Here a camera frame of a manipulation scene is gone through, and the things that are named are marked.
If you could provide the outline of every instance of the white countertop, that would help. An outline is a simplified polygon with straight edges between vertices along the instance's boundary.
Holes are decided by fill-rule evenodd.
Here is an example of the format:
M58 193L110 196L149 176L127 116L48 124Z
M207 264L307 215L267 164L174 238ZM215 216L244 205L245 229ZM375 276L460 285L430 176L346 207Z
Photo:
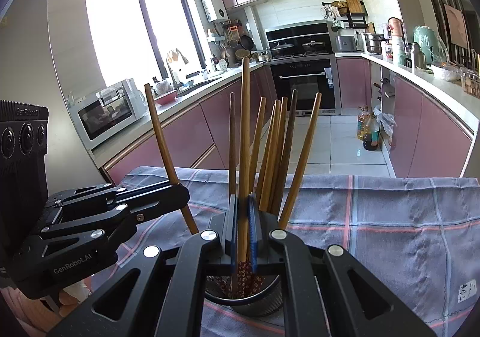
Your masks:
M263 62L250 63L250 71L258 69L263 66ZM156 105L157 114L160 121L165 121L169 117L175 115L177 112L188 107L192 103L199 101L207 94L219 89L220 87L229 84L230 82L239 78L242 74L242 67L228 69L225 73L211 77L212 82L193 90L189 94L182 97L177 97L174 102L168 103L164 106ZM88 151L97 168L102 167L109 160L114 158L118 153L125 149L128 145L134 142L137 138L153 129L152 118L145 107L146 113L143 118L125 127L111 138L107 139L96 148Z
M394 65L392 61L384 59L381 55L352 52L335 53L335 56L337 58L362 57L392 70L437 99L469 126L474 133L477 132L480 121L480 99L465 93L461 86L453 82L437 79L433 74L421 72L420 70L416 70L415 74L413 74L411 68L403 65Z

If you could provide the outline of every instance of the chopstick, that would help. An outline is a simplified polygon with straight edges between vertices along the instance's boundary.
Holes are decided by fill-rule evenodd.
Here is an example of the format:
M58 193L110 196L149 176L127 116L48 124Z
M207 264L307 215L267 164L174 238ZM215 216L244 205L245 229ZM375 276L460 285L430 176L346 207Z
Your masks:
M266 158L265 176L263 178L262 185L262 197L258 203L259 211L268 211L270 203L270 190L272 188L272 177L275 166L275 159L277 157L277 145L278 145L278 126L280 122L280 100L275 100L272 127L272 137L270 140L270 146L268 151L263 154L263 159Z
M175 172L175 167L173 166L172 157L170 156L165 137L163 136L162 125L160 124L160 119L158 119L150 84L145 84L145 95L147 98L148 110L150 111L150 116L152 118L153 130L155 132L155 137L157 138L158 148L160 149L160 155L162 156L163 164L165 165L166 175L171 183L179 184L180 182L178 181L179 179ZM181 213L188 229L190 230L190 234L198 233L198 227L191 215L188 204L181 209Z
M230 135L229 135L229 200L237 194L237 162L235 157L235 94L230 92Z
M293 205L295 204L295 199L299 193L300 186L302 184L303 173L305 172L305 167L307 165L308 155L310 154L311 143L314 139L315 126L317 124L318 110L320 108L320 102L322 100L322 94L318 92L315 96L315 102L313 104L313 109L311 111L310 123L308 126L307 135L305 136L305 141L303 142L303 148L300 153L300 158L298 160L297 169L295 170L295 175L293 176L292 185L290 186L290 191L286 197L285 205L280 215L280 220L278 221L278 227L285 230L289 222L290 216L292 214Z
M265 179L265 167L267 165L266 157L267 157L268 151L270 150L270 142L272 140L274 111L275 111L275 107L272 108L270 124L268 125L267 141L265 144L265 150L263 151L262 165L260 166L260 173L258 174L257 187L255 188L255 196L257 199L257 204L260 203L260 199L262 197L263 180Z
M238 172L238 251L237 263L247 260L248 194L250 147L250 60L244 58L241 77L240 169Z
M272 205L270 213L278 217L280 206L282 204L283 190L285 189L285 180L289 171L290 152L292 149L293 128L295 126L295 112L297 111L297 90L292 91L292 99L290 101L289 123L286 127L285 143L283 144L282 161L278 169L277 183L274 188Z
M285 139L285 122L287 116L287 106L289 103L288 97L282 97L282 106L280 107L280 120L278 121L278 142L277 142L277 155L275 156L275 163L272 175L272 188L270 191L270 200L268 202L268 212L272 208L273 198L275 195L275 187L277 186L278 171L280 169L280 162L282 161L283 145Z
M265 115L266 98L260 99L260 108L258 108L257 124L255 125L255 135L253 137L253 147L250 155L250 179L249 192L254 189L255 173L257 171L258 151L260 150L260 139L262 138L263 117Z

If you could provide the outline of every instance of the window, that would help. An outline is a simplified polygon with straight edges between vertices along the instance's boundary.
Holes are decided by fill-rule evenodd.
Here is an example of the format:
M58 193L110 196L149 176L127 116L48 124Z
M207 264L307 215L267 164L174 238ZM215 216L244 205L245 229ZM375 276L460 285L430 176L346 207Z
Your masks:
M138 89L153 77L171 77L167 54L188 60L182 73L205 68L205 58L186 0L86 0L98 64L110 86L133 78Z

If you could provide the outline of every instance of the camera lens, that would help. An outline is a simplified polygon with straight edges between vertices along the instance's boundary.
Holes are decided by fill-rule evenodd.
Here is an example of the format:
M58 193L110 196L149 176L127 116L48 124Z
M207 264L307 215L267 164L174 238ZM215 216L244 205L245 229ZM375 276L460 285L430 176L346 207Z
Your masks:
M24 154L27 154L33 147L33 128L31 124L25 124L20 132L20 148Z
M10 158L15 149L15 134L9 127L3 131L1 136L1 152L5 158Z
M45 126L41 124L37 130L37 142L40 146L42 146L43 141L45 141Z

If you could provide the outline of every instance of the microwave oven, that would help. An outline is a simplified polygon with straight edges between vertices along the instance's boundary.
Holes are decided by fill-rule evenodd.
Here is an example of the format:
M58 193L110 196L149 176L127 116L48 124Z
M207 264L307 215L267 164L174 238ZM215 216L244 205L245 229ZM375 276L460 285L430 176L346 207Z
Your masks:
M131 78L89 94L69 112L83 145L93 149L143 117L145 102Z

